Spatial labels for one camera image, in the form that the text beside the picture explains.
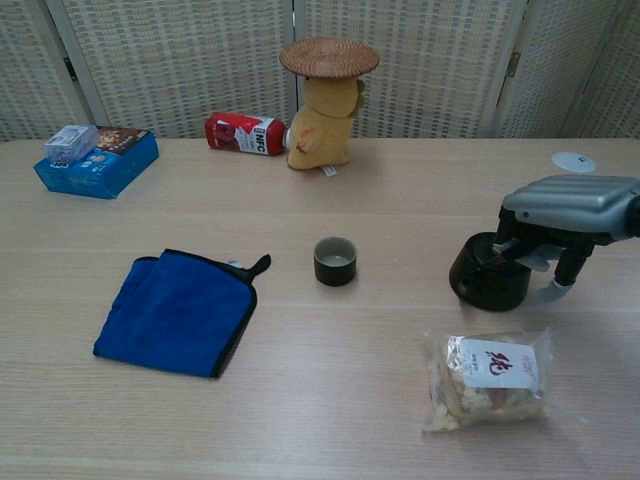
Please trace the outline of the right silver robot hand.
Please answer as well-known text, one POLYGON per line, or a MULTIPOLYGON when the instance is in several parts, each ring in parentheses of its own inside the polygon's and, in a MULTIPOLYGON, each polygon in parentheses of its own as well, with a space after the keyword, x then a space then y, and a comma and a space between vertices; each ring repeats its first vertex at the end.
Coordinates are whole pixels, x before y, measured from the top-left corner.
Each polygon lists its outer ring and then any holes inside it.
POLYGON ((540 302, 551 302, 574 286, 597 246, 638 235, 638 178, 549 176, 504 197, 489 262, 546 271, 554 260, 553 279, 534 294, 540 302))

